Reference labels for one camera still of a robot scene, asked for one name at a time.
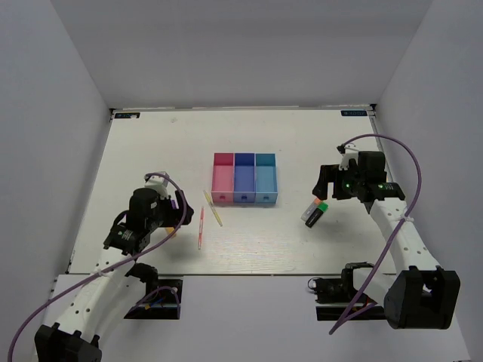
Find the green battery cap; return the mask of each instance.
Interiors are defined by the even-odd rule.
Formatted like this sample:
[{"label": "green battery cap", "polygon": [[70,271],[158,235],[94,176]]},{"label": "green battery cap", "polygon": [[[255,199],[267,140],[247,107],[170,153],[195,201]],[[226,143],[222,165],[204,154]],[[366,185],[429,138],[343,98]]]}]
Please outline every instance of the green battery cap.
[{"label": "green battery cap", "polygon": [[329,208],[329,205],[327,205],[325,202],[321,202],[320,205],[317,207],[322,213],[325,213],[327,209]]}]

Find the marker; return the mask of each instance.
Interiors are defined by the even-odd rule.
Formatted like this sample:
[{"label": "marker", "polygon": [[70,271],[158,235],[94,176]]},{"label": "marker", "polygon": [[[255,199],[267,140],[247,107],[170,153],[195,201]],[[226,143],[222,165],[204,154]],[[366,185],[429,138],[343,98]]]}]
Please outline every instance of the marker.
[{"label": "marker", "polygon": [[205,219],[205,208],[202,206],[202,212],[199,217],[199,234],[198,234],[198,250],[202,248],[203,237],[203,220]]},{"label": "marker", "polygon": [[223,226],[221,219],[220,219],[220,216],[218,215],[217,211],[214,208],[213,201],[211,200],[210,195],[205,190],[203,190],[203,193],[205,194],[206,201],[208,202],[208,205],[210,206],[214,217],[217,219],[220,226]]}]

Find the light blue compartment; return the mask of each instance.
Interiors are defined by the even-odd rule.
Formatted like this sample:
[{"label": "light blue compartment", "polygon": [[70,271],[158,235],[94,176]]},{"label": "light blue compartment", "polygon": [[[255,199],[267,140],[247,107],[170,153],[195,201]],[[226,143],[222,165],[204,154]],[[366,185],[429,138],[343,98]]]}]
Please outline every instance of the light blue compartment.
[{"label": "light blue compartment", "polygon": [[277,202],[277,167],[275,153],[255,155],[255,202],[274,204]]}]

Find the sorting box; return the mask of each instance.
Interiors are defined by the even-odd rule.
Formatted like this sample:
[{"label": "sorting box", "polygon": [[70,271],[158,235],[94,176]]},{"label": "sorting box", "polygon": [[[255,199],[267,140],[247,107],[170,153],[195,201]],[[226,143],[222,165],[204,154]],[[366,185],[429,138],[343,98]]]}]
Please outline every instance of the sorting box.
[{"label": "sorting box", "polygon": [[215,153],[211,197],[217,204],[274,204],[277,171],[273,153]]}]

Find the robotic arm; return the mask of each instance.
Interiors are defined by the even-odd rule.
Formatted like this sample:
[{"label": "robotic arm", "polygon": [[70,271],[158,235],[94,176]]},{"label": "robotic arm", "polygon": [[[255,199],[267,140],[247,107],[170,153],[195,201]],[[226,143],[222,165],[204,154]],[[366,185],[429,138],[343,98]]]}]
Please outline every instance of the robotic arm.
[{"label": "robotic arm", "polygon": [[[101,276],[86,284],[53,326],[42,325],[35,335],[39,362],[100,362],[101,347],[115,325],[122,320],[140,296],[129,293],[129,286],[142,282],[146,293],[157,287],[155,268],[135,260],[108,274],[101,270],[142,252],[150,235],[159,227],[176,226],[183,215],[181,195],[177,203],[168,196],[161,177],[146,179],[143,189],[134,191],[129,210],[120,213],[104,241],[94,274]],[[184,225],[191,222],[193,209],[186,204]]]},{"label": "robotic arm", "polygon": [[[341,163],[321,166],[312,193],[320,200],[327,200],[328,183],[333,183],[333,198],[359,199],[388,240],[399,220],[405,217],[407,205],[399,185],[386,182],[384,154],[360,152],[352,144],[337,149],[343,155]],[[389,251],[396,278],[377,272],[365,289],[372,300],[384,307],[389,325],[395,329],[449,328],[460,289],[457,273],[439,266],[411,219],[402,224]],[[338,290],[352,298],[372,267],[366,262],[346,265],[341,275],[343,285]],[[320,287],[334,289],[327,281],[319,283]]]}]

